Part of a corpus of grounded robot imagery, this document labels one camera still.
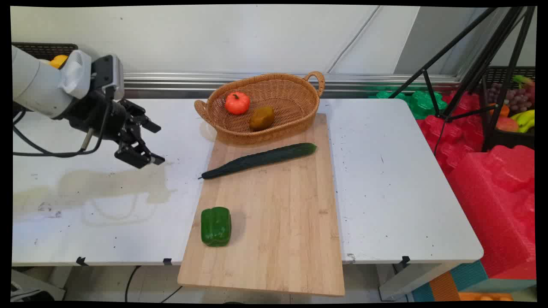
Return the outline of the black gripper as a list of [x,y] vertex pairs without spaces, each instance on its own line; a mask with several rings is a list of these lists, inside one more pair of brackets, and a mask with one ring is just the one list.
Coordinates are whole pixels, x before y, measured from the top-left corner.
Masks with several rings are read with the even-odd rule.
[[162,128],[146,115],[143,107],[127,100],[114,101],[108,99],[101,90],[90,91],[83,99],[74,99],[64,112],[72,128],[87,133],[93,130],[94,136],[99,136],[104,120],[106,125],[102,130],[102,138],[114,141],[118,149],[114,156],[137,169],[146,165],[161,165],[166,159],[152,153],[142,139],[140,128],[158,133]]

